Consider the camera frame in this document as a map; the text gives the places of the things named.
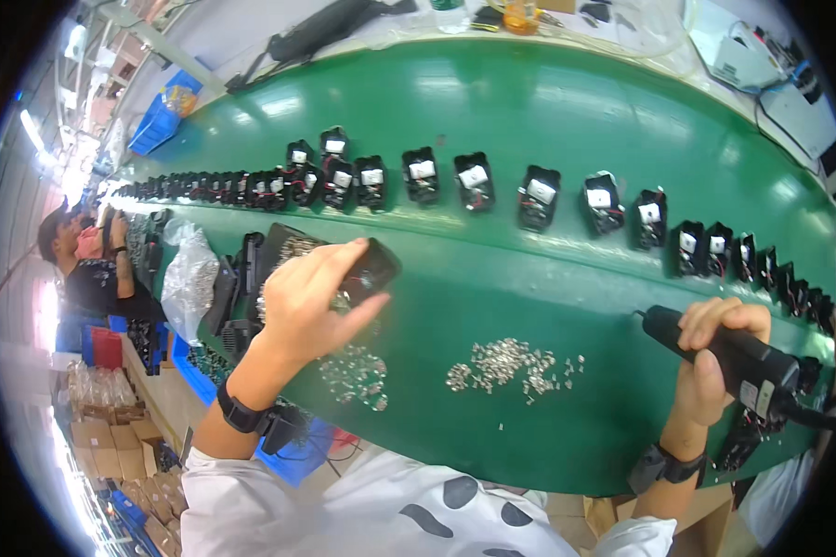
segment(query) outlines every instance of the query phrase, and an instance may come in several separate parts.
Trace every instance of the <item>red plastic bin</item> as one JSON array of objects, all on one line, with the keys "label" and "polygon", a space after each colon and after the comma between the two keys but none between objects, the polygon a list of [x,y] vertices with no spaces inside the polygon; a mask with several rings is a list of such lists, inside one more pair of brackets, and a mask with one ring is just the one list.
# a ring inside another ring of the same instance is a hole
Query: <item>red plastic bin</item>
[{"label": "red plastic bin", "polygon": [[121,335],[101,327],[90,328],[93,365],[115,369],[124,364]]}]

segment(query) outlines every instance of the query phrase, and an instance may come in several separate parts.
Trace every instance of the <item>white shirt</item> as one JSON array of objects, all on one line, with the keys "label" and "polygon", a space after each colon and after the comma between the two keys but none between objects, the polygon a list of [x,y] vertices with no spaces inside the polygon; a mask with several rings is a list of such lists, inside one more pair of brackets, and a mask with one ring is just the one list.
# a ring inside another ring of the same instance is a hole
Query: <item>white shirt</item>
[{"label": "white shirt", "polygon": [[[379,447],[364,451],[306,508],[295,507],[263,462],[214,459],[193,448],[186,464],[184,557],[578,557],[525,497]],[[676,524],[626,520],[601,538],[596,554],[665,556]]]}]

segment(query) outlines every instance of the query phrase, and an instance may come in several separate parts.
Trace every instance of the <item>black shirt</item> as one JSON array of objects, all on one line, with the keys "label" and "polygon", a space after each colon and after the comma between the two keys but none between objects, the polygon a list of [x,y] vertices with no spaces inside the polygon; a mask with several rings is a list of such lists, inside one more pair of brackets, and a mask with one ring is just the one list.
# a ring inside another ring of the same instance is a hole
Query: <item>black shirt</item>
[{"label": "black shirt", "polygon": [[164,321],[161,306],[134,277],[134,295],[118,298],[118,268],[107,259],[81,259],[65,279],[68,299],[84,309],[128,319]]}]

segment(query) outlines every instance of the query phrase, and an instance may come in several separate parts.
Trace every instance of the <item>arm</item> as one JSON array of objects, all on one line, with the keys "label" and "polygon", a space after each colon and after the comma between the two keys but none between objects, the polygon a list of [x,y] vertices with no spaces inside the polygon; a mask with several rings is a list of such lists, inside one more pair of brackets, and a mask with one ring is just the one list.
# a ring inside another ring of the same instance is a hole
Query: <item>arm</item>
[{"label": "arm", "polygon": [[[679,321],[679,346],[699,350],[693,364],[681,362],[675,401],[660,433],[660,446],[680,461],[690,462],[706,449],[709,427],[733,402],[714,354],[705,350],[716,328],[747,329],[762,342],[771,334],[771,315],[765,306],[744,306],[739,299],[712,298],[692,304]],[[673,484],[660,480],[638,496],[632,518],[604,534],[595,555],[666,555],[679,518],[687,510],[699,473]]]},{"label": "arm", "polygon": [[[127,245],[127,221],[120,212],[115,213],[111,220],[111,247],[116,250]],[[118,298],[130,298],[136,293],[134,286],[134,267],[130,263],[130,256],[126,250],[115,255],[115,265],[118,266]]]},{"label": "arm", "polygon": [[[251,410],[273,405],[281,389],[307,363],[340,348],[387,303],[373,296],[340,316],[329,307],[346,272],[366,251],[364,239],[316,248],[270,275],[264,286],[266,326],[226,382],[229,396]],[[192,446],[214,458],[249,459],[256,433],[233,429],[216,401],[192,437]]]}]

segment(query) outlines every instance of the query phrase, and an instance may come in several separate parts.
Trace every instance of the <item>wristwatch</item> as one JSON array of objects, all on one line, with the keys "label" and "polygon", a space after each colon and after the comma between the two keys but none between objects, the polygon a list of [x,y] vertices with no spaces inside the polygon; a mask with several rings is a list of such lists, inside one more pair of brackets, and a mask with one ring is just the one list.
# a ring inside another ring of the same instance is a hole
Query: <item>wristwatch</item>
[{"label": "wristwatch", "polygon": [[216,390],[216,402],[220,406],[220,410],[223,411],[223,418],[226,419],[226,423],[241,433],[256,431],[262,437],[266,435],[275,418],[275,415],[271,412],[272,407],[265,410],[251,410],[239,402],[239,399],[235,396],[229,396],[226,391],[226,382],[223,382]]},{"label": "wristwatch", "polygon": [[628,485],[636,496],[646,492],[655,482],[665,479],[673,484],[687,481],[693,473],[699,472],[697,487],[706,473],[706,454],[694,458],[691,462],[681,462],[660,444],[650,445],[628,474]]}]

